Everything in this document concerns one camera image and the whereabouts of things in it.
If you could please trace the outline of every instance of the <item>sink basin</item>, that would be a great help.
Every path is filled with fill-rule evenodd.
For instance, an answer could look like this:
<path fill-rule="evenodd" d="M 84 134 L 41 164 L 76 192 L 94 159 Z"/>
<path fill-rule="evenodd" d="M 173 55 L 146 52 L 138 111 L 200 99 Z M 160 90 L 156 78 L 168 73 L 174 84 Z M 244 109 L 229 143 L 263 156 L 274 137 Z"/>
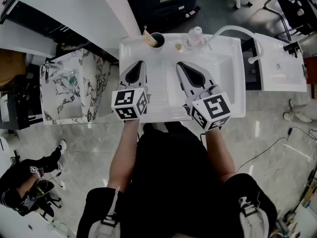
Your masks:
<path fill-rule="evenodd" d="M 272 37 L 255 34 L 265 53 L 259 59 L 263 91 L 307 92 L 303 56 L 290 55 L 283 50 L 286 43 Z"/>
<path fill-rule="evenodd" d="M 146 64 L 150 103 L 141 122 L 190 120 L 183 105 L 186 95 L 176 74 L 179 61 L 191 62 L 208 70 L 215 83 L 225 91 L 231 103 L 232 117 L 245 116 L 245 77 L 240 39 L 218 36 L 209 47 L 181 51 L 184 34 L 164 34 L 165 44 L 160 52 L 151 49 L 142 37 L 126 38 L 120 44 L 120 73 L 129 65 L 143 60 Z"/>
<path fill-rule="evenodd" d="M 80 49 L 52 60 L 45 79 L 41 67 L 40 90 L 44 124 L 85 123 L 96 118 L 106 74 L 103 60 Z"/>

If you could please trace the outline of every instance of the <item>plastic bottle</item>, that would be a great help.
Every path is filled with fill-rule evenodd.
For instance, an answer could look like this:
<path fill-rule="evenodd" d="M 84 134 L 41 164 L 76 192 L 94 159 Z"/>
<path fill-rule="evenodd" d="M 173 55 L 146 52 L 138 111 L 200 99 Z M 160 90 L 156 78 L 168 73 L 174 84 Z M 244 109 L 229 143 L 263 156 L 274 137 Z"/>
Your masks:
<path fill-rule="evenodd" d="M 196 26 L 190 29 L 187 34 L 187 38 L 185 40 L 185 47 L 188 50 L 192 50 L 194 47 L 196 47 L 200 43 L 202 37 L 203 37 L 203 31 L 201 27 Z"/>

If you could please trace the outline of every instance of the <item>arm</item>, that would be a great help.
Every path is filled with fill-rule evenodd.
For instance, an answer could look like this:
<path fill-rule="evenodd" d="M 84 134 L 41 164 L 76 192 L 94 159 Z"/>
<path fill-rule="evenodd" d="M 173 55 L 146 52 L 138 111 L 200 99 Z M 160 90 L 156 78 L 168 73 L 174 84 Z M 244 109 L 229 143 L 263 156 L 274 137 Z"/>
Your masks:
<path fill-rule="evenodd" d="M 16 188 L 21 198 L 23 198 L 25 193 L 28 192 L 33 187 L 36 181 L 37 179 L 34 176 L 31 176 L 21 185 L 21 187 Z"/>
<path fill-rule="evenodd" d="M 235 167 L 220 129 L 215 128 L 206 132 L 206 142 L 208 158 L 219 179 L 225 183 L 230 177 L 235 175 Z"/>
<path fill-rule="evenodd" d="M 113 157 L 108 187 L 125 192 L 134 169 L 135 158 L 137 154 L 139 120 L 127 120 L 125 122 L 122 136 Z"/>

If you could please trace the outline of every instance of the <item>faucet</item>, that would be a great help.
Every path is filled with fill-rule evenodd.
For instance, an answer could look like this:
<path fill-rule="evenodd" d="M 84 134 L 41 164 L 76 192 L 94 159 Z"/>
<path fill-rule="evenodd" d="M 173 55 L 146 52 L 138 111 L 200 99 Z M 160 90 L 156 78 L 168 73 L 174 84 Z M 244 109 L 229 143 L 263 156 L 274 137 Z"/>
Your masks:
<path fill-rule="evenodd" d="M 45 82 L 49 82 L 49 70 L 52 69 L 63 69 L 62 66 L 54 65 L 54 63 L 50 63 L 49 61 L 46 61 L 44 64 L 45 67 Z"/>
<path fill-rule="evenodd" d="M 249 63 L 253 64 L 256 60 L 260 59 L 263 56 L 263 48 L 262 45 L 260 44 L 260 42 L 258 41 L 257 37 L 255 36 L 254 33 L 252 33 L 251 31 L 240 27 L 240 26 L 224 26 L 221 27 L 218 31 L 216 31 L 216 33 L 214 35 L 212 35 L 208 40 L 205 41 L 205 44 L 209 46 L 210 50 L 212 50 L 211 48 L 211 42 L 218 36 L 220 35 L 222 32 L 226 31 L 226 30 L 236 30 L 236 31 L 240 31 L 243 32 L 249 36 L 251 36 L 259 45 L 260 47 L 260 54 L 257 55 L 256 57 L 253 58 L 249 58 L 248 61 Z"/>

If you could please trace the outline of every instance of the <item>person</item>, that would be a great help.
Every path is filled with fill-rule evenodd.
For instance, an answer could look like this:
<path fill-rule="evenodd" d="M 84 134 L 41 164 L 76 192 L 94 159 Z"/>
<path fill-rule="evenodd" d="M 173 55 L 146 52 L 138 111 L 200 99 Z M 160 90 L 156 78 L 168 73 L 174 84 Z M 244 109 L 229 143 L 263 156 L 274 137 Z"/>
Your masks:
<path fill-rule="evenodd" d="M 285 120 L 306 123 L 310 126 L 317 126 L 317 100 L 311 99 L 309 103 L 297 105 L 294 100 L 289 100 L 291 112 L 285 112 Z"/>
<path fill-rule="evenodd" d="M 165 123 L 168 133 L 145 124 L 137 142 L 138 125 L 125 122 L 108 185 L 88 193 L 78 238 L 244 237 L 242 197 L 265 211 L 272 232 L 274 204 L 235 173 L 219 128 L 206 132 L 206 149 L 180 122 Z"/>
<path fill-rule="evenodd" d="M 50 173 L 60 169 L 59 159 L 67 148 L 65 140 L 62 140 L 55 151 L 48 157 L 39 160 L 23 160 L 11 166 L 0 178 L 0 204 L 12 208 L 24 216 L 28 209 L 24 206 L 28 192 L 41 178 L 39 174 L 32 173 L 31 168 Z"/>

